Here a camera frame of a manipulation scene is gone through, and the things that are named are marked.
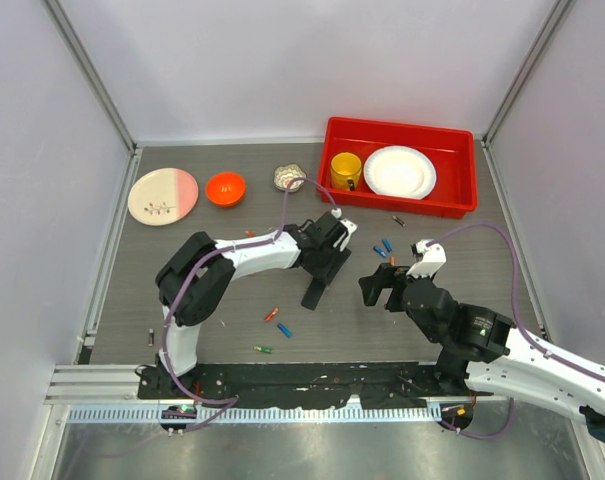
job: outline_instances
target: pink plate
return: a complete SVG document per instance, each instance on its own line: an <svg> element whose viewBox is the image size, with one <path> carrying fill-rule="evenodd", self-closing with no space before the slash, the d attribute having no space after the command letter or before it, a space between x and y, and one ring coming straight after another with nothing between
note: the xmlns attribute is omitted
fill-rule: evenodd
<svg viewBox="0 0 605 480"><path fill-rule="evenodd" d="M198 183L184 170L161 168L140 178L129 192L129 212L145 225L168 225L184 218L198 201Z"/></svg>

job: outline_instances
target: vertical metal post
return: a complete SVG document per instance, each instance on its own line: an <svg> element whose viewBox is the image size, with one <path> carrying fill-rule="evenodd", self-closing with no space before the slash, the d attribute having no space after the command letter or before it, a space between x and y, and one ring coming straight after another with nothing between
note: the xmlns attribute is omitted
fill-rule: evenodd
<svg viewBox="0 0 605 480"><path fill-rule="evenodd" d="M513 83L509 87L504 100L502 100L500 108L498 108L495 117L493 117L486 135L482 139L487 147L491 146L493 139L497 135L498 130L511 111L513 104L520 95L520 92L522 92L522 89L529 80L533 70L540 62L544 52L546 51L558 29L561 27L563 21L566 19L571 7L575 4L575 2L576 0L557 0L555 2L555 5L546 18L540 33L527 53L524 63L520 67L518 74L515 76Z"/></svg>
<svg viewBox="0 0 605 480"><path fill-rule="evenodd" d="M107 92L104 83L100 79L97 70L93 66L89 55L87 54L80 38L78 37L73 25L66 15L64 8L60 5L58 0L42 0L42 4L45 6L46 10L49 12L51 19L55 23L60 35L62 36L64 42L69 47L71 54L75 58L80 70L86 77L89 85L91 86L93 92L95 93L98 101L102 104L107 116L113 123L113 126L118 131L120 138L124 142L127 150L130 154L133 154L135 151L135 142L131 137L120 113L118 112L113 100L111 99L109 92Z"/></svg>

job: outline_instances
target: white plate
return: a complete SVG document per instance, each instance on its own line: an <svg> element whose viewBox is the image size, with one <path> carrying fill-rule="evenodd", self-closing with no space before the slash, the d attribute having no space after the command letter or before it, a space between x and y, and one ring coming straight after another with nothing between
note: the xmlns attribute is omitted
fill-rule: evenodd
<svg viewBox="0 0 605 480"><path fill-rule="evenodd" d="M168 225L184 218L198 200L198 182L184 170L161 168L144 175L129 192L129 212L145 225Z"/></svg>
<svg viewBox="0 0 605 480"><path fill-rule="evenodd" d="M378 195L420 200L435 188L435 167L426 155L409 147L385 147L364 164L367 185Z"/></svg>

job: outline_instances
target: dark gray table surface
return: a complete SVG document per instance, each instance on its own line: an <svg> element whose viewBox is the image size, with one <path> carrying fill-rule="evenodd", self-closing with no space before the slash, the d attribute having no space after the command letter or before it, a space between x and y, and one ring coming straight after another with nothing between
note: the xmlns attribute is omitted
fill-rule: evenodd
<svg viewBox="0 0 605 480"><path fill-rule="evenodd" d="M143 151L138 177L162 167L192 173L200 186L200 199L183 220L169 226L149 227L127 216L113 267L91 363L135 364L153 361L155 348L147 346L148 330L159 335L162 314L154 279L160 268L197 231L212 238L239 239L245 230L266 233L278 225L282 192L272 183L280 165L297 163L315 178L320 144L271 144L194 147L156 147ZM300 306L311 277L301 269L259 273L232 283L215 314L202 327L198 359L207 362L333 362L391 361L437 358L440 347L430 344L404 313L388 313L381 297L377 307L364 307L357 279L372 274L383 261L373 245L386 237L394 247L397 264L410 264L410 244L473 221L505 225L481 148L476 145L479 207L462 220L399 213L401 228L382 210L346 206L345 215L358 224L349 248L351 258L324 294L317 310ZM206 198L206 182L220 171L242 174L247 182L244 201L220 209ZM317 219L329 209L310 185L290 196L288 221ZM443 243L447 264L438 273L437 285L454 298L511 316L509 252L502 239L487 229L460 234ZM537 330L533 309L521 288L522 315ZM277 321L293 337L287 339L264 316L278 307ZM266 345L273 354L265 358L253 346Z"/></svg>

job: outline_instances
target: metal floor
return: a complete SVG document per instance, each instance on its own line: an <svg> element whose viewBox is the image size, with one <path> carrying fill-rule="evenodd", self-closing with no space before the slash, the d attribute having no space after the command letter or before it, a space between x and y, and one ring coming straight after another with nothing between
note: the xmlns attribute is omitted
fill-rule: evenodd
<svg viewBox="0 0 605 480"><path fill-rule="evenodd" d="M485 441L435 422L211 426L172 438L150 438L161 431L150 424L68 425L53 479L589 478L568 421L522 403L516 408L509 433ZM506 402L478 403L473 430L496 431L506 411Z"/></svg>
<svg viewBox="0 0 605 480"><path fill-rule="evenodd" d="M138 177L162 167L192 173L200 199L183 220L165 227L149 227L127 216L107 291L91 363L152 363L157 351L147 346L148 330L161 331L162 315L154 279L160 268L194 232L212 238L244 238L245 230L264 233L277 226L282 193L272 184L273 170L297 163L315 177L321 144L274 144L145 148ZM462 220L398 214L345 207L345 215L358 224L349 248L353 254L311 312L300 301L311 277L301 269L269 271L231 284L216 313L200 333L198 358L206 362L264 361L256 344L273 347L271 362L341 362L435 360L439 346L427 342L405 314L385 312L381 297L377 307L365 308L357 279L372 274L382 259L372 250L387 237L397 264L410 264L409 245L434 238L473 221L505 225L504 216L479 144L476 144L479 207ZM220 171L232 170L246 178L244 201L232 209L213 206L204 193L206 182ZM289 199L288 221L317 219L329 209L309 185ZM438 273L437 284L454 298L511 315L509 252L502 239L487 229L465 232L444 243L448 262ZM530 329L537 330L526 288L520 290L521 312ZM278 307L277 320L293 332L287 339L264 316Z"/></svg>

